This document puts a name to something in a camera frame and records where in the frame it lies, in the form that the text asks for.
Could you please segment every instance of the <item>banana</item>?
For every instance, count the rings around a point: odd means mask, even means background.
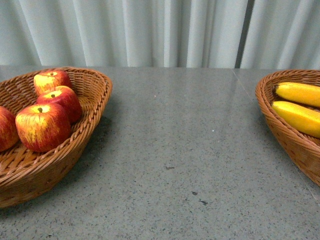
[[[286,100],[320,107],[320,86],[287,81],[275,85],[273,91]]]
[[[291,127],[320,138],[320,112],[289,101],[274,101],[271,107]]]

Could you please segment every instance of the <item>apple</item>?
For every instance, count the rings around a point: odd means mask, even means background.
[[[34,152],[47,152],[62,144],[71,134],[65,109],[57,103],[33,104],[15,117],[21,142]]]
[[[47,70],[36,74],[33,77],[33,85],[38,96],[44,91],[53,90],[61,85],[72,89],[69,74],[62,69]]]
[[[11,148],[19,140],[15,119],[9,109],[0,106],[0,152]]]
[[[61,105],[68,115],[71,124],[77,122],[82,115],[82,108],[78,96],[68,86],[56,86],[53,91],[44,91],[40,96],[38,96],[36,103],[56,103]]]

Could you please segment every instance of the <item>curtain fold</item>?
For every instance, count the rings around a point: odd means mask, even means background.
[[[248,0],[0,1],[0,64],[234,68]],[[320,69],[320,1],[255,0],[243,69]]]

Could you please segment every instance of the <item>wicker basket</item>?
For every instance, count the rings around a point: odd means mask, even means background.
[[[258,104],[271,132],[297,167],[320,186],[320,139],[297,131],[271,108],[273,101],[283,100],[273,92],[273,86],[282,82],[320,86],[320,71],[276,71],[263,77],[255,88]]]
[[[92,69],[60,69],[70,76],[82,107],[81,119],[71,126],[70,138],[51,151],[33,152],[19,141],[0,152],[0,208],[18,205],[51,190],[76,164],[100,121],[112,92],[112,81]],[[0,82],[0,106],[17,114],[36,103],[33,78],[44,70]]]

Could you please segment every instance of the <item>granite surface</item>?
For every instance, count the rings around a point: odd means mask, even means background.
[[[1,66],[0,81],[41,68]],[[113,82],[99,125],[51,191],[0,209],[1,240],[319,239],[320,187],[255,100],[274,71],[94,69]]]

